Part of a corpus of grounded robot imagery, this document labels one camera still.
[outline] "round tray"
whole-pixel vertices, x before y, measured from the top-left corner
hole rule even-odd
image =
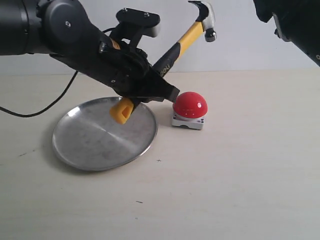
[[[158,132],[153,112],[140,104],[126,124],[109,110],[120,97],[85,102],[69,111],[53,133],[53,150],[64,163],[84,171],[106,171],[132,162],[151,146]]]

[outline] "hammer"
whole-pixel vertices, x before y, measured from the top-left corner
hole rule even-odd
[[[205,1],[188,1],[199,8],[199,16],[188,31],[175,43],[153,66],[161,77],[164,77],[175,62],[203,34],[208,43],[217,39],[215,32],[215,13],[212,5]]]

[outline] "table surface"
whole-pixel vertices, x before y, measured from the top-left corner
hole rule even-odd
[[[0,239],[317,240],[320,70],[173,73],[202,94],[203,131],[171,127],[172,105],[148,106],[158,135],[139,159],[84,173],[60,163],[52,133],[73,107],[111,89],[79,76],[45,114],[0,113]],[[32,113],[70,76],[0,77],[1,106]]]

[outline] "screw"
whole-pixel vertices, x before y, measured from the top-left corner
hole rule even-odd
[[[71,23],[69,22],[69,21],[66,21],[65,22],[65,25],[66,25],[66,27],[69,29],[69,28],[71,28]]]

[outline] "yellow rubber tip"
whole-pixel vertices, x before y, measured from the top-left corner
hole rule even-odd
[[[115,106],[110,109],[111,117],[118,124],[125,124],[134,110],[134,104],[129,98],[123,97]]]

